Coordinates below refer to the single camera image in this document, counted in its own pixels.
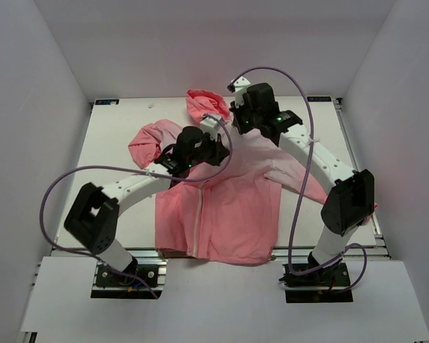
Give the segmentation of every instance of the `white zipper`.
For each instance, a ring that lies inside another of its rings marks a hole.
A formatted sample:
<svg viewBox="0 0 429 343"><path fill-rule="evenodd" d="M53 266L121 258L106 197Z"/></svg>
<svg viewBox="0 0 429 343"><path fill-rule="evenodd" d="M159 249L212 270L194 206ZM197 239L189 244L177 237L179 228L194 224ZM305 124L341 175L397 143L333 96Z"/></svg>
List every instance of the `white zipper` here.
<svg viewBox="0 0 429 343"><path fill-rule="evenodd" d="M203 184L198 187L198 207L195 217L195 226L193 228L193 251L192 256L197 257L198 255L198 226L200 224L200 213L201 207L203 206Z"/></svg>

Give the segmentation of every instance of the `wall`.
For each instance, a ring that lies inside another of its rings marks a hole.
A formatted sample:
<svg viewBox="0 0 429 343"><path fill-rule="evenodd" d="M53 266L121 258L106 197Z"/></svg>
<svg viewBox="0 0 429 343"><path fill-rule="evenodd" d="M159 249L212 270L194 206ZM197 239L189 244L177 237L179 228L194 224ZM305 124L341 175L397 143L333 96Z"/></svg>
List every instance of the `wall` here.
<svg viewBox="0 0 429 343"><path fill-rule="evenodd" d="M34 2L0 0L0 342L15 341L36 265L49 252L39 202L74 164L88 118L86 97ZM64 193L47 212L53 235Z"/></svg>
<svg viewBox="0 0 429 343"><path fill-rule="evenodd" d="M405 262L429 329L429 0L398 0L344 100L378 217Z"/></svg>
<svg viewBox="0 0 429 343"><path fill-rule="evenodd" d="M90 100L226 94L258 64L286 69L309 94L342 96L394 2L36 0ZM254 75L297 94L282 76Z"/></svg>

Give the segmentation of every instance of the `wire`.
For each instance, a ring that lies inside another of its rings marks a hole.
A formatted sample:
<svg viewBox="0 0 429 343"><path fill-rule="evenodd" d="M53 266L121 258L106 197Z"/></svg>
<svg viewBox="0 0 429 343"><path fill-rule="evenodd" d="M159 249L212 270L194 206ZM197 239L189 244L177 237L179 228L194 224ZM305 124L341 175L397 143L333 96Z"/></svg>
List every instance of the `wire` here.
<svg viewBox="0 0 429 343"><path fill-rule="evenodd" d="M69 175L72 175L76 172L80 172L81 170L89 170L89 169L103 169L103 170L114 170L114 171L118 171L118 172L127 172L127 173L133 173L133 174L140 174L140 175L151 175L153 177L161 177L164 179L170 179L170 180L174 180L174 181L179 181L179 182L202 182L202 181L206 181L209 179L212 179L213 177L218 176L221 172L223 172L226 167L230 164L231 161L231 157L233 155L233 143L231 140L231 136L228 133L228 130L226 128L225 123L220 120L217 119L215 116L212 116L210 114L205 114L204 117L208 117L211 118L215 121L217 121L217 123L222 127L222 130L225 132L227 140L228 140L228 150L230 151L230 154L228 155L227 161L226 163L222 166L222 168L220 168L216 173L208 176L208 177L201 177L199 179L184 179L184 178L180 178L180 177L172 177L169 175L163 175L163 174L158 174L158 173L152 173L152 172L146 172L143 170L137 170L137 169L129 169L129 168L121 168L119 166L102 166L102 165L92 165L92 166L79 166L75 169L69 170L65 173L63 173L61 176L57 177L48 187L48 189L46 190L46 192L43 195L43 199L41 200L41 205L40 205L40 211L39 211L39 224L40 224L40 230L41 233L43 234L44 239L50 244L52 245L53 248L61 250L63 252L69 252L71 254L77 254L77 255L82 255L82 256L88 256L88 257L93 257L94 259L103 262L99 257L97 257L96 255L90 253L90 252L83 252L80 251L79 248L66 248L63 247L61 245L58 245L53 239L51 239L51 237L49 237L47 231L46 231L46 227L44 225L44 209L46 208L46 203L48 201L49 195L52 192L52 190L54 189L54 187L63 179L65 179L66 177L68 177ZM105 266L107 269L109 269L111 272L113 272L114 274L120 275L122 277L128 277L131 279L135 279L136 281L142 283L143 286L145 286L150 293L152 294L152 296L156 299L158 299L157 294L152 290L152 288L150 288L150 286L139 276L137 275L133 275L133 274L127 274L124 272L121 272L111 266L109 266L108 264L106 264Z"/></svg>
<svg viewBox="0 0 429 343"><path fill-rule="evenodd" d="M309 101L308 101L308 98L306 96L306 93L301 88L300 84L293 78L293 76L291 76L290 74L288 74L287 72L285 72L284 70L279 69L279 68L274 68L272 66L255 66L253 68L246 69L245 71L243 71L242 73L240 73L235 79L233 79L232 82L230 83L230 85L233 85L236 81L238 81L239 78L241 78L242 76L246 75L248 72L254 71L254 70L258 70L258 69L277 71L278 73L280 73L280 74L286 76L288 79L290 79L292 81L292 83L295 85L295 87L298 89L298 91L300 92L301 96L303 97L303 100L304 100L305 105L306 105L306 109L308 110L308 116L309 116L309 128L310 128L309 129L309 137L310 137L310 140L309 140L308 160L306 162L306 170L305 170L305 174L304 174L304 177L303 177L303 182L301 183L301 190L300 190L300 194L298 195L297 204L296 204L296 207L295 207L295 214L293 215L293 221L292 221L292 226L291 226L291 234L290 234L289 239L288 239L288 268L289 268L290 273L293 274L293 275L296 275L296 276L302 276L302 275L307 275L307 274L316 272L319 269L327 267L330 264L338 261L340 258L343 258L343 255L350 248L353 248L353 247L360 247L363 250L364 270L366 270L366 264L367 264L366 250L360 244L357 244L357 243L349 244L348 246L345 247L344 252L341 252L340 254L336 255L335 257L333 257L332 259L330 259L327 262L319 264L317 267L310 268L310 269L307 269L307 270L304 270L304 271L301 271L301 272L296 271L293 268L293 266L292 266L293 238L295 236L295 230L296 230L296 227L297 227L298 215L300 214L301 203L303 202L303 196L304 196L304 193L305 193L306 184L308 183L308 178L309 178L309 172L310 172L310 169L311 169L311 164L313 162L313 150L314 150L314 118L313 118L313 112L311 111L311 106L309 104ZM350 285L350 288L354 287L360 281L360 279L363 277L364 274L365 274L364 271L363 271L363 273L360 273L359 278L352 285Z"/></svg>

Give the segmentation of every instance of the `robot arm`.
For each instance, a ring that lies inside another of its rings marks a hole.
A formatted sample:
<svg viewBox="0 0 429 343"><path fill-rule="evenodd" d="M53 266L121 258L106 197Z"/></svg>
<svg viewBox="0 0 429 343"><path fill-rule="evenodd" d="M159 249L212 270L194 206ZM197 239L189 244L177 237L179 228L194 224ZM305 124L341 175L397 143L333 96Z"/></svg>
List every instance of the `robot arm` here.
<svg viewBox="0 0 429 343"><path fill-rule="evenodd" d="M85 184L69 211L65 228L105 263L134 274L136 259L115 239L119 216L146 197L171 188L176 184L171 177L185 178L191 167L203 162L220 165L230 153L222 145L218 127L210 118L201 122L200 129L184 127L176 143L166 147L145 169L150 174L132 175L102 187ZM153 177L153 173L168 178Z"/></svg>
<svg viewBox="0 0 429 343"><path fill-rule="evenodd" d="M270 85L251 85L242 77L228 89L236 95L230 110L240 134L259 129L262 136L306 165L311 142L308 130L295 113L279 109ZM358 226L374 211L373 175L344 164L321 143L313 144L311 174L328 198L321 211L325 226L308 258L309 267L317 267L340 254Z"/></svg>

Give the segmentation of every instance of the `pink fabric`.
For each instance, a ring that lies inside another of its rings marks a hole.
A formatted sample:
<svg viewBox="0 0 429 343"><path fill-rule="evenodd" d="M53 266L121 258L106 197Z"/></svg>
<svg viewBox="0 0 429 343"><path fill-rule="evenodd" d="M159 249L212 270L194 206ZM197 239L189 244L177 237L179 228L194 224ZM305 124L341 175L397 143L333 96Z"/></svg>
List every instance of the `pink fabric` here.
<svg viewBox="0 0 429 343"><path fill-rule="evenodd" d="M234 264L269 260L278 238L281 185L297 192L305 169L257 130L240 136L228 128L233 157L223 173L207 182L182 182L156 195L158 250ZM146 125L129 144L133 160L146 167L180 132L181 127L169 120ZM199 164L188 177L207 176L216 168ZM312 176L305 196L321 204L326 199Z"/></svg>
<svg viewBox="0 0 429 343"><path fill-rule="evenodd" d="M205 113L217 113L225 121L230 119L230 111L223 97L212 91L189 89L186 93L187 112L197 123L203 120Z"/></svg>

